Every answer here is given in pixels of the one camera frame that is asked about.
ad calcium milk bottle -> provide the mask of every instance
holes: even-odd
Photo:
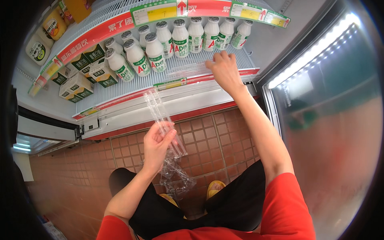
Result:
[[[201,17],[191,18],[188,27],[188,48],[191,53],[199,53],[203,49],[204,29],[201,25]]]
[[[158,22],[156,24],[156,35],[160,43],[163,45],[163,51],[164,51],[164,58],[168,59],[173,57],[174,51],[173,51],[173,40],[172,40],[172,34],[170,33],[168,29],[168,24],[165,21]]]
[[[188,56],[188,31],[185,28],[185,21],[182,19],[177,19],[173,22],[172,38],[173,38],[173,48],[175,50],[175,55],[178,58],[185,58]]]
[[[227,50],[234,32],[234,23],[234,18],[225,18],[224,22],[220,25],[220,33],[218,34],[216,41],[216,48],[220,51]]]
[[[139,39],[139,43],[140,43],[140,46],[141,46],[141,49],[143,49],[143,51],[145,51],[145,48],[146,48],[146,42],[145,42],[145,36],[150,33],[150,30],[149,30],[149,27],[148,25],[144,25],[144,26],[141,26],[139,28],[139,34],[140,34],[140,39]]]
[[[208,23],[204,27],[203,49],[207,52],[215,50],[215,43],[220,32],[218,27],[218,17],[209,17]]]
[[[133,39],[133,41],[135,41],[135,44],[140,46],[140,43],[139,41],[133,36],[133,34],[131,33],[131,31],[125,31],[122,35],[121,35],[121,40],[122,40],[122,43],[124,44],[126,41],[128,41],[129,39]]]
[[[156,33],[148,33],[145,36],[147,42],[146,52],[153,71],[161,73],[167,69],[164,58],[163,45],[157,39]]]
[[[244,43],[247,41],[248,36],[251,35],[251,27],[253,22],[251,20],[244,20],[240,26],[237,27],[235,36],[232,38],[232,46],[236,49],[242,49]]]
[[[110,48],[105,52],[105,59],[108,60],[109,68],[113,70],[124,82],[130,82],[135,77],[135,72],[128,64],[127,60],[115,49]]]
[[[124,49],[127,52],[127,59],[139,77],[148,76],[151,73],[151,66],[144,55],[143,49],[135,44],[133,39],[124,43]]]

refrigerator door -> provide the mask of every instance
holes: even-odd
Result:
[[[346,9],[262,86],[319,240],[339,238],[369,198],[381,151],[381,73],[365,14]]]

plastic wrap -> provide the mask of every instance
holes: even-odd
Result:
[[[171,119],[156,90],[149,89],[144,93],[144,99],[147,102],[155,122],[171,122]],[[164,136],[171,129],[174,129],[174,127],[165,125],[160,126],[160,132]],[[185,155],[187,155],[187,151],[184,148],[180,136],[176,135],[175,139],[171,142],[167,149],[164,165],[160,171],[160,184],[166,187],[167,194],[175,200],[181,200],[183,195],[196,184],[196,180],[193,177],[188,176],[178,165],[181,157]]]

juice bottle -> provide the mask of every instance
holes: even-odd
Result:
[[[203,35],[203,49],[205,51],[212,52],[215,50],[215,42],[219,33],[218,17],[209,17]]]
[[[59,6],[60,6],[61,10],[63,10],[64,15],[69,20],[69,22],[74,23],[74,19],[73,19],[71,13],[69,12],[67,6],[65,5],[64,0],[61,0],[59,2]]]
[[[32,35],[28,44],[25,47],[25,53],[35,63],[43,66],[51,53],[51,48],[45,45],[43,39],[41,39],[36,33]]]
[[[127,52],[127,59],[139,77],[148,76],[151,73],[151,66],[144,55],[143,49],[135,44],[133,39],[124,43],[124,49]]]
[[[141,49],[143,49],[144,52],[145,52],[145,47],[147,45],[147,43],[145,42],[145,36],[148,33],[150,33],[148,25],[144,25],[139,28],[139,34],[140,34],[139,43],[140,43]]]
[[[148,33],[145,36],[145,41],[147,42],[147,56],[153,71],[156,73],[164,72],[167,69],[167,64],[164,58],[163,45],[158,40],[156,33]]]
[[[172,34],[168,29],[168,24],[166,21],[158,22],[156,24],[156,35],[160,43],[163,45],[164,58],[168,59],[173,57],[173,40]]]
[[[124,82],[133,80],[135,72],[132,70],[127,60],[116,53],[115,49],[108,49],[105,53],[105,59],[108,60],[109,68],[112,69]]]
[[[76,23],[83,21],[92,11],[88,0],[65,0],[65,5]]]
[[[189,54],[187,41],[189,35],[185,28],[185,21],[177,19],[173,22],[173,26],[175,27],[172,32],[175,56],[178,58],[185,58]]]
[[[133,34],[131,33],[131,31],[125,31],[122,35],[121,35],[121,40],[123,42],[123,44],[128,41],[129,39],[133,39],[133,41],[135,41],[135,44],[140,46],[140,43],[139,41],[133,36]]]
[[[247,41],[249,35],[251,35],[251,27],[253,22],[250,20],[244,20],[240,26],[237,27],[235,36],[232,38],[232,46],[236,49],[242,49],[244,43]]]
[[[67,25],[56,9],[45,19],[43,27],[55,41],[59,40],[67,30]]]
[[[201,17],[191,18],[191,23],[188,27],[188,47],[191,53],[199,53],[203,49],[204,29],[201,25]]]
[[[216,48],[220,51],[227,50],[234,32],[234,23],[234,18],[225,18],[224,22],[220,25],[220,33],[216,41]]]
[[[57,6],[56,10],[59,12],[60,17],[64,20],[65,25],[68,26],[68,25],[70,24],[70,22],[69,22],[69,20],[65,17],[64,12],[61,10],[60,6]]]

yogurt bottle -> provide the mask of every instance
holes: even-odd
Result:
[[[133,39],[124,43],[124,49],[127,52],[127,59],[139,77],[148,76],[151,73],[151,66],[144,55],[143,49],[135,44]]]
[[[167,64],[164,58],[163,45],[158,40],[156,33],[148,33],[145,36],[145,41],[147,43],[147,56],[153,71],[157,73],[165,71]]]
[[[188,48],[191,53],[199,53],[203,49],[204,29],[201,25],[201,17],[191,18],[188,27]]]
[[[220,33],[218,27],[218,17],[209,17],[208,23],[204,27],[203,49],[207,52],[215,50],[217,36]]]
[[[173,57],[174,51],[173,51],[173,40],[172,40],[172,34],[170,33],[168,29],[168,24],[165,21],[158,22],[156,24],[156,35],[160,43],[163,45],[163,51],[164,51],[164,58],[168,59]]]
[[[117,54],[115,49],[110,48],[105,52],[105,59],[108,60],[109,68],[113,70],[124,82],[130,82],[135,77],[135,72],[127,60]]]
[[[234,23],[234,18],[225,18],[224,22],[220,25],[220,33],[216,41],[216,48],[220,51],[227,50],[234,32]]]
[[[121,40],[123,43],[125,43],[126,41],[128,41],[129,39],[133,39],[133,41],[135,41],[135,44],[140,46],[140,43],[139,41],[133,36],[133,34],[131,33],[131,31],[125,31],[122,35],[121,35]]]
[[[110,49],[110,48],[115,49],[115,52],[117,54],[120,54],[121,56],[123,56],[125,58],[125,53],[124,53],[123,47],[120,44],[118,44],[114,38],[109,38],[109,39],[105,40],[105,47],[108,49]]]
[[[178,58],[185,58],[188,56],[188,31],[185,28],[185,21],[177,19],[173,22],[175,27],[172,32],[173,48],[175,50],[175,56]]]
[[[140,34],[140,40],[139,40],[139,43],[140,43],[140,47],[141,49],[143,49],[143,51],[145,51],[145,48],[146,48],[146,42],[145,42],[145,36],[150,33],[150,30],[149,30],[149,27],[148,25],[144,25],[144,26],[141,26],[139,28],[139,34]]]
[[[232,46],[236,49],[242,49],[249,35],[251,35],[251,27],[253,22],[251,20],[244,20],[240,26],[237,27],[235,36],[232,38]]]

